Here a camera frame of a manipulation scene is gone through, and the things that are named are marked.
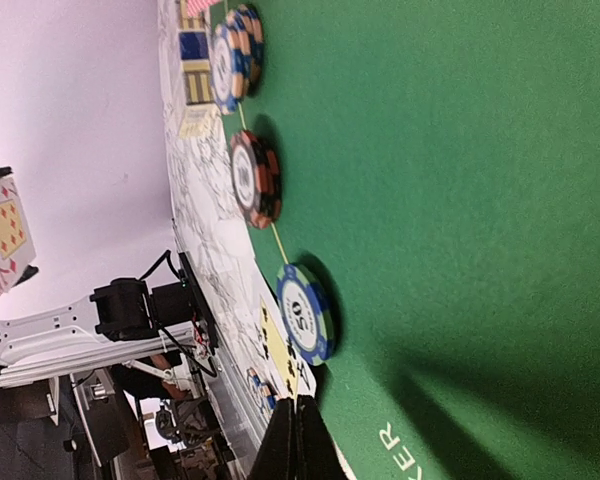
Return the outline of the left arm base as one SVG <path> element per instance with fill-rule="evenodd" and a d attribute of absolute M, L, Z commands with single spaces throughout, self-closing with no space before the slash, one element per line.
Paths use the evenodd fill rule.
<path fill-rule="evenodd" d="M 162 264 L 168 265 L 177 281 L 149 289 L 146 279 Z M 175 268 L 169 250 L 141 277 L 115 279 L 95 289 L 89 300 L 95 304 L 98 315 L 95 331 L 108 340 L 139 341 L 165 335 L 198 370 L 212 378 L 217 376 L 212 363 L 203 366 L 169 331 L 171 326 L 193 322 L 199 313 L 189 278 L 184 270 Z"/>

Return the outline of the red card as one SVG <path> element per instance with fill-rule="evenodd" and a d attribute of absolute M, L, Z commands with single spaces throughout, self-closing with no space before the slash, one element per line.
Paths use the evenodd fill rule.
<path fill-rule="evenodd" d="M 222 2 L 222 0 L 187 0 L 186 10 L 189 17 L 194 17 L 203 13 L 211 6 Z"/>

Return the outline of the brown chip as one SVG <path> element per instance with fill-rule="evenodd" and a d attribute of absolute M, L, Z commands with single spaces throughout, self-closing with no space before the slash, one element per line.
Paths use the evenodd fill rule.
<path fill-rule="evenodd" d="M 278 156 L 270 143 L 250 130 L 230 140 L 231 180 L 234 197 L 245 221 L 266 229 L 280 216 L 282 176 Z"/>

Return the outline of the blue chips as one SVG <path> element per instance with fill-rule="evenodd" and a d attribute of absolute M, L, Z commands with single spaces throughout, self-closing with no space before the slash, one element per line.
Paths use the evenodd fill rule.
<path fill-rule="evenodd" d="M 211 85 L 223 115 L 236 112 L 258 88 L 264 66 L 264 31 L 254 6 L 240 4 L 212 30 Z"/>

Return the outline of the teal chip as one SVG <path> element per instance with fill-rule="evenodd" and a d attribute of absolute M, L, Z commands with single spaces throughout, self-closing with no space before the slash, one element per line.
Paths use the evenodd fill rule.
<path fill-rule="evenodd" d="M 326 283 L 300 263 L 285 263 L 277 273 L 276 295 L 291 344 L 310 366 L 325 364 L 336 353 L 339 321 Z"/>

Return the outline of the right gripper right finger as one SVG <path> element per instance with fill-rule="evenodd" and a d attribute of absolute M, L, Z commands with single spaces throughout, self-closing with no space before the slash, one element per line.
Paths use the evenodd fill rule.
<path fill-rule="evenodd" d="M 295 413 L 296 478 L 346 480 L 335 445 L 314 397 L 299 395 Z"/>

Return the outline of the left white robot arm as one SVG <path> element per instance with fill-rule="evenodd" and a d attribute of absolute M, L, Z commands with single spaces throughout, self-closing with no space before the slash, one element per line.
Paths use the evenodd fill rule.
<path fill-rule="evenodd" d="M 0 388 L 95 370 L 193 344 L 190 320 L 143 340 L 112 341 L 96 332 L 88 298 L 41 314 L 0 320 Z"/>

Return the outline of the red playing card deck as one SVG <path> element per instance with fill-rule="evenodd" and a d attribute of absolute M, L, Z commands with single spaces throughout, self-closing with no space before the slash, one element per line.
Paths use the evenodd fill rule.
<path fill-rule="evenodd" d="M 36 257 L 12 173 L 0 177 L 0 295 L 22 282 Z"/>

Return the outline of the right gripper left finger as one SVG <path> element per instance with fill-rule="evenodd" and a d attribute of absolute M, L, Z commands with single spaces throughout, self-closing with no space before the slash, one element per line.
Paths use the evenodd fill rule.
<path fill-rule="evenodd" d="M 288 480 L 295 478 L 295 403 L 276 403 L 248 480 Z"/>

